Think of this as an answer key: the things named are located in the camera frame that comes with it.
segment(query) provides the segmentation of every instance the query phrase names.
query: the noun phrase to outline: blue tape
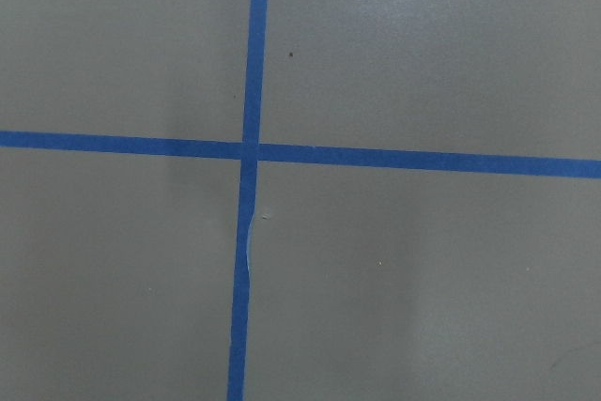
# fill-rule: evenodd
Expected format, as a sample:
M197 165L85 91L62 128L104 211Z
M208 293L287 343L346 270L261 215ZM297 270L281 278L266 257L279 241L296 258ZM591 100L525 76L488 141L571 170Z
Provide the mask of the blue tape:
M250 6L242 131L243 150L240 162L238 230L236 233L236 262L234 265L234 293L227 381L228 401L241 401L244 398L244 369L250 299L249 246L256 197L267 3L268 0L251 0Z
M219 141L174 140L74 133L40 133L34 131L0 131L0 147L82 150L119 154L167 155L233 159L241 157L241 143Z
M259 148L259 160L468 173L601 178L601 161L542 157L264 144Z

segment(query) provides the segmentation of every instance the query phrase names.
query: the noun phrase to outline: horizontal blue line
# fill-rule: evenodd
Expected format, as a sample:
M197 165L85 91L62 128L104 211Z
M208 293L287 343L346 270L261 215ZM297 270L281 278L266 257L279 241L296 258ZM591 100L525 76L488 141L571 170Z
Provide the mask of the horizontal blue line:
M264 144L259 148L259 160L468 173L601 178L601 161L543 157Z
M119 154L168 155L234 159L241 157L241 143L219 141L139 138L129 136L82 135L74 133L41 133L34 131L0 131L0 147L82 150Z

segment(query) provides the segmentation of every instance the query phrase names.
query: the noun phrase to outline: gray floor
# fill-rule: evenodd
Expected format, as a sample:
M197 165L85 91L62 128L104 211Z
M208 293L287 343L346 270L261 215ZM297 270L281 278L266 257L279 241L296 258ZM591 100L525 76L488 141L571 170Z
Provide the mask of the gray floor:
M249 0L0 0L0 129L239 141ZM270 0L267 143L601 158L599 0ZM239 163L0 148L0 399L224 400ZM598 181L259 166L246 397L591 400Z

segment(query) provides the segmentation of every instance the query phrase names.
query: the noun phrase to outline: gray surface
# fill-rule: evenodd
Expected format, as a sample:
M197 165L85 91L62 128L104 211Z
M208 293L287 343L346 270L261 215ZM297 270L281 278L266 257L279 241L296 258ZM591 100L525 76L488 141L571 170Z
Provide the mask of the gray surface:
M0 129L241 137L249 0L0 0Z
M601 0L269 9L263 141L601 158Z
M247 399L596 399L600 206L594 180L261 164Z
M0 149L0 399L223 400L238 173Z

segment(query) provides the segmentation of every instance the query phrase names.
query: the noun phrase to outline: vertical blue line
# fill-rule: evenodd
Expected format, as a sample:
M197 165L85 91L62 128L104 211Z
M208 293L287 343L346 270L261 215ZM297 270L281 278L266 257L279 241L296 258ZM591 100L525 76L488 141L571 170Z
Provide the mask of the vertical blue line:
M244 397L250 299L248 246L256 196L267 2L268 0L251 0L250 6L227 401L242 401Z

